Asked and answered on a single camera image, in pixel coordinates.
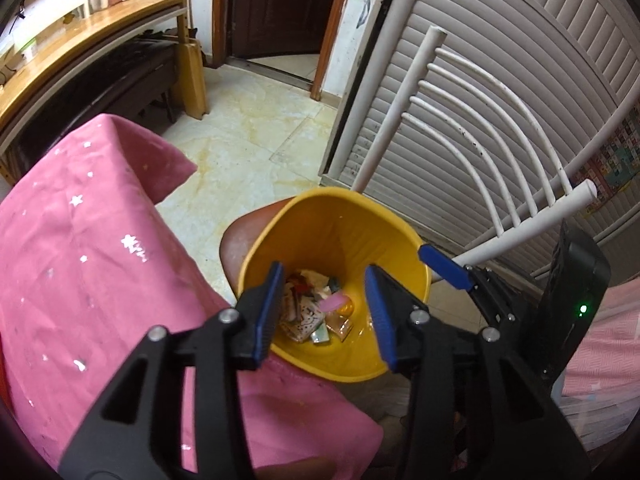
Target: pink cloth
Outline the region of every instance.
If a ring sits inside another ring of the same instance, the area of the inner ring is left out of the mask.
[[[605,293],[567,366],[562,394],[575,397],[628,386],[640,391],[640,278]]]
[[[54,467],[150,326],[188,330],[226,307],[154,207],[195,170],[150,131],[102,115],[63,139],[0,205],[8,381],[18,423]],[[378,450],[382,428],[332,384],[274,357],[239,382],[254,466],[327,456],[335,478],[348,480]],[[191,428],[185,420],[187,467]]]

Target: desk leg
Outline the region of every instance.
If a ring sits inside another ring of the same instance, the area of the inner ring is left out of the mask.
[[[187,16],[178,16],[178,45],[176,57],[178,64],[178,100],[182,102],[187,115],[195,119],[209,113],[207,91],[204,83],[204,67],[200,54],[200,43],[190,40]]]
[[[7,169],[7,167],[5,166],[4,162],[1,159],[0,159],[0,175],[2,175],[2,178],[6,180],[9,186],[11,187],[15,186],[15,179],[13,175],[9,172],[9,170]]]

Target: white chair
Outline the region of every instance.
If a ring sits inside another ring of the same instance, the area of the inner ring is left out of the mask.
[[[553,227],[553,225],[559,223],[562,218],[572,216],[575,212],[584,208],[596,198],[597,190],[595,184],[591,180],[581,182],[577,187],[575,187],[575,189],[571,186],[571,183],[562,168],[562,164],[558,158],[556,150],[551,145],[551,142],[544,133],[542,127],[527,105],[524,104],[524,102],[507,86],[475,63],[472,63],[457,54],[444,50],[442,48],[442,44],[446,37],[446,31],[433,25],[427,31],[424,39],[422,40],[422,44],[418,49],[418,53],[415,55],[414,60],[412,61],[409,70],[400,85],[398,93],[391,103],[388,113],[386,114],[380,129],[376,134],[366,157],[364,158],[360,171],[358,172],[351,189],[362,193],[367,187],[367,184],[376,171],[380,160],[395,135],[396,130],[400,126],[401,121],[404,120],[416,130],[432,137],[449,150],[470,174],[476,186],[478,186],[479,192],[484,199],[486,208],[493,223],[493,227],[485,232],[484,235],[476,239],[475,243],[472,244],[473,246],[469,248],[469,250],[454,258],[454,261],[460,265],[473,266],[491,260],[496,256],[513,249],[526,240],[542,234],[549,228]],[[482,80],[483,85],[486,85],[488,88],[492,88],[496,94],[499,94],[505,102],[513,105],[513,108],[527,120],[535,133],[540,137],[542,147],[556,172],[552,181],[556,182],[559,180],[562,190],[564,191],[563,196],[558,199],[555,197],[552,184],[550,183],[530,140],[511,116],[487,94],[459,76],[435,65],[434,60],[437,56],[446,60],[448,63],[455,65],[460,70],[472,74],[475,78]],[[436,85],[425,81],[429,71],[437,73],[439,76],[446,78],[448,81],[460,86],[466,92],[475,96],[480,102],[497,114],[504,124],[514,132],[518,142],[524,150],[526,150],[526,153],[530,158],[531,165],[542,183],[542,188],[538,192],[534,194],[531,193],[530,185],[527,183],[516,158],[513,156],[513,153],[511,153],[511,150],[505,143],[501,134],[498,133],[498,130],[491,124],[491,122],[480,112],[461,101],[459,98]],[[523,204],[516,208],[513,197],[505,184],[503,176],[498,171],[491,155],[484,149],[477,139],[452,117],[420,99],[417,96],[418,91],[428,94],[439,102],[444,102],[449,108],[460,111],[462,115],[468,117],[492,139],[494,139],[500,148],[500,151],[504,155],[504,160],[513,169],[517,184],[522,190],[524,196]],[[472,146],[472,148],[478,152],[478,155],[487,164],[489,174],[493,179],[495,179],[495,182],[498,185],[500,195],[502,196],[509,212],[509,215],[506,218],[500,219],[487,186],[484,184],[482,178],[478,174],[478,171],[473,167],[468,158],[466,158],[466,156],[463,155],[463,153],[460,152],[460,150],[457,149],[449,139],[447,139],[447,136],[443,132],[435,130],[424,121],[409,114],[407,110],[411,104],[426,110],[435,117],[444,121],[450,126],[450,130],[455,132],[455,134],[462,136]],[[536,200],[540,199],[540,197],[544,197],[544,199],[546,199],[546,206],[539,210],[536,205]]]

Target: yellow trash bin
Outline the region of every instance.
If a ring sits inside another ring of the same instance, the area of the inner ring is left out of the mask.
[[[325,379],[365,381],[386,371],[365,298],[365,268],[378,264],[426,302],[431,271],[418,259],[422,243],[406,222],[369,198],[338,187],[313,189],[291,200],[260,234],[242,264],[238,293],[260,284],[276,260],[286,276],[310,269],[338,278],[355,306],[345,341],[331,334],[329,345],[297,343],[276,328],[271,349]]]

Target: plastic wrapper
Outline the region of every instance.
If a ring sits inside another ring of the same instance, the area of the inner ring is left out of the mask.
[[[285,283],[284,286],[280,319],[290,323],[300,319],[298,296],[296,295],[293,284],[289,282]]]
[[[329,342],[329,331],[326,328],[326,324],[322,322],[316,331],[311,334],[311,342],[313,344],[321,344]]]
[[[353,328],[351,319],[341,316],[337,312],[325,314],[324,322],[326,327],[340,338],[340,341],[344,341]]]
[[[342,288],[340,286],[340,282],[338,281],[338,278],[329,278],[329,282],[327,283],[327,286],[329,287],[332,293],[338,292]]]
[[[300,275],[311,285],[314,290],[323,290],[329,284],[329,278],[314,270],[300,270]]]
[[[324,314],[316,308],[314,300],[303,296],[300,298],[300,320],[292,323],[281,321],[280,327],[293,341],[302,343],[323,321]]]

